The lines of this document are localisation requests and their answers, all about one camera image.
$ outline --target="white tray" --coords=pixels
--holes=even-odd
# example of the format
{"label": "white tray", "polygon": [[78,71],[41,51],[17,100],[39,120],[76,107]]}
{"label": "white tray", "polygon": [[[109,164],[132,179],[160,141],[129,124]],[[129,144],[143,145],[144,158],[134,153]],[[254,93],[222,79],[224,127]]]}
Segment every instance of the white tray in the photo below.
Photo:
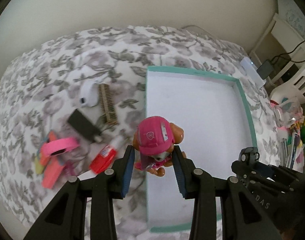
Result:
{"label": "white tray", "polygon": [[[146,116],[159,115],[184,129],[179,145],[187,158],[214,177],[234,175],[242,148],[257,146],[254,125],[238,79],[179,67],[147,70]],[[179,193],[174,169],[164,177],[147,173],[147,216],[151,232],[190,229],[193,200]]]}

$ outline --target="black cable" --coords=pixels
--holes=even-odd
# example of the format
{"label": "black cable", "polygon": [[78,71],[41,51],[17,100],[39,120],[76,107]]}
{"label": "black cable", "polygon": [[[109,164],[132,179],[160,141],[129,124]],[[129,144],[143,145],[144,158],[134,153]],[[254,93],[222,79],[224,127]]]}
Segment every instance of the black cable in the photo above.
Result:
{"label": "black cable", "polygon": [[[289,59],[284,58],[284,57],[281,57],[281,56],[282,56],[282,55],[289,55],[289,54],[293,53],[293,52],[294,52],[301,44],[303,44],[304,42],[305,42],[305,40],[303,40],[302,42],[300,42],[291,52],[282,53],[282,54],[279,54],[279,55],[273,57],[273,58],[270,60],[271,64],[272,64],[272,65],[275,65],[275,64],[278,62],[278,59],[279,59],[279,58],[283,58],[283,59],[289,60]],[[305,62],[305,60],[302,60],[302,61],[293,61],[293,60],[289,60],[289,61],[291,61],[291,62],[293,62],[293,63],[303,63],[303,62]]]}

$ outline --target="comb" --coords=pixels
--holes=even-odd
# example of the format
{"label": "comb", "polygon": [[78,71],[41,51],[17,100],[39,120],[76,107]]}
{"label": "comb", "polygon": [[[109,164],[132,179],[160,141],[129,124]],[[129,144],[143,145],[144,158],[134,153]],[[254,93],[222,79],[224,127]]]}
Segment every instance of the comb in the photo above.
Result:
{"label": "comb", "polygon": [[111,95],[111,90],[107,84],[99,84],[99,97],[100,106],[104,115],[106,116],[106,123],[108,124],[118,124],[117,115],[115,112],[115,107],[113,105],[113,99]]}

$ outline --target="metal screw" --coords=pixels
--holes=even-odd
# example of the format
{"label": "metal screw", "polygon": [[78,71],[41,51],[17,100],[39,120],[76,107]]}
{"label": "metal screw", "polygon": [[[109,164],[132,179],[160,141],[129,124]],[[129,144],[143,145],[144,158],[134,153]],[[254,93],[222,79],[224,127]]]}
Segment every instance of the metal screw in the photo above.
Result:
{"label": "metal screw", "polygon": [[237,179],[235,176],[231,176],[231,177],[229,178],[229,180],[230,180],[230,182],[232,182],[232,183],[237,183],[237,182],[238,182],[238,179]]}
{"label": "metal screw", "polygon": [[194,169],[194,174],[201,175],[201,174],[203,174],[203,170],[202,169]]}
{"label": "metal screw", "polygon": [[112,175],[115,171],[113,169],[106,169],[105,174],[106,175]]}
{"label": "metal screw", "polygon": [[68,181],[69,181],[70,183],[74,183],[74,182],[77,181],[77,177],[76,177],[76,176],[69,176]]}

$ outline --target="toy dog face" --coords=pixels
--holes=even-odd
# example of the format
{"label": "toy dog face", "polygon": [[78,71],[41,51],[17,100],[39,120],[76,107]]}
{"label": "toy dog face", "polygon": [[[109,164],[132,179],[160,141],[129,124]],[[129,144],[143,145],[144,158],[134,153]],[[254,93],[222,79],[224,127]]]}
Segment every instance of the toy dog face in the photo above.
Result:
{"label": "toy dog face", "polygon": [[[171,131],[174,135],[175,143],[174,144],[179,144],[183,141],[184,139],[184,131],[181,129],[179,126],[170,123]],[[163,161],[166,157],[171,154],[171,152],[174,150],[174,144],[172,144],[165,152],[161,152],[160,154],[155,154],[151,155],[156,161],[161,162]],[[134,134],[134,139],[133,139],[133,146],[136,150],[139,151],[139,144],[138,144],[138,137],[137,137],[137,131]]]}

